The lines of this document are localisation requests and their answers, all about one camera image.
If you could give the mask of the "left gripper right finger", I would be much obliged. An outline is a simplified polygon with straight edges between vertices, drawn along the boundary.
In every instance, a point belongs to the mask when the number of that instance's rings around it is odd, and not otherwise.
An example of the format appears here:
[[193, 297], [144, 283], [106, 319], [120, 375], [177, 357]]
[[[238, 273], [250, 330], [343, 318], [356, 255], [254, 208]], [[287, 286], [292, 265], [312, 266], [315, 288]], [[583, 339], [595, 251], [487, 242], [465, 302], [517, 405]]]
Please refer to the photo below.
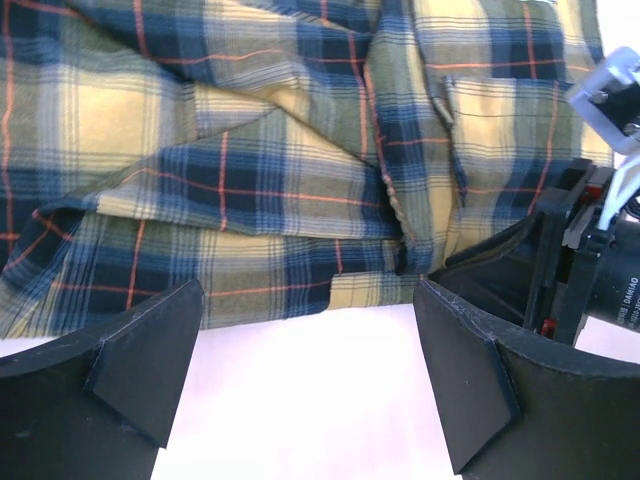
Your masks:
[[413, 305], [456, 475], [638, 477], [637, 364], [548, 340], [430, 281]]

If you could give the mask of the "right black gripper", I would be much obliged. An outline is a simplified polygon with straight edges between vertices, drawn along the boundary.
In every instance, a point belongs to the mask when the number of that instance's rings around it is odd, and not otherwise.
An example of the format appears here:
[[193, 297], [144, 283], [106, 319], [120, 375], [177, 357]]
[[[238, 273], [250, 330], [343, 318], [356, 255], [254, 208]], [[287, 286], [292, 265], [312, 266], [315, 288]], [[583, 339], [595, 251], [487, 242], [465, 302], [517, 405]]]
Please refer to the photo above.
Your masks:
[[533, 214], [450, 257], [429, 279], [469, 304], [575, 344], [589, 317], [639, 329], [639, 161], [576, 159]]

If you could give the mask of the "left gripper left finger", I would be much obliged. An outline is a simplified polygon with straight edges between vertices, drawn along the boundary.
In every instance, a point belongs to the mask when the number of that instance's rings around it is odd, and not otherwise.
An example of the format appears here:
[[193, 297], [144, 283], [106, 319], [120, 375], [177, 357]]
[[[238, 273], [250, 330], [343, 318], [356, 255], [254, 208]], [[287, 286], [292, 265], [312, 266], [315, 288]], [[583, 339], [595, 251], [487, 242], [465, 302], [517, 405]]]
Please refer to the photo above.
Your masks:
[[190, 281], [2, 357], [2, 478], [150, 478], [168, 444], [202, 312], [202, 287]]

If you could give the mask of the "yellow plaid long sleeve shirt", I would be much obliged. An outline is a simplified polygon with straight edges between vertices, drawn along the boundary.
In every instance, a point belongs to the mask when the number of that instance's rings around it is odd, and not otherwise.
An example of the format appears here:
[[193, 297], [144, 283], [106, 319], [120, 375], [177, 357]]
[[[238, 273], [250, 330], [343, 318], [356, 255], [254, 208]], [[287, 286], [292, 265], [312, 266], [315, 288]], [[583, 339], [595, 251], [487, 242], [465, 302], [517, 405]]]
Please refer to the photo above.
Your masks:
[[407, 303], [611, 149], [593, 1], [5, 1], [1, 334]]

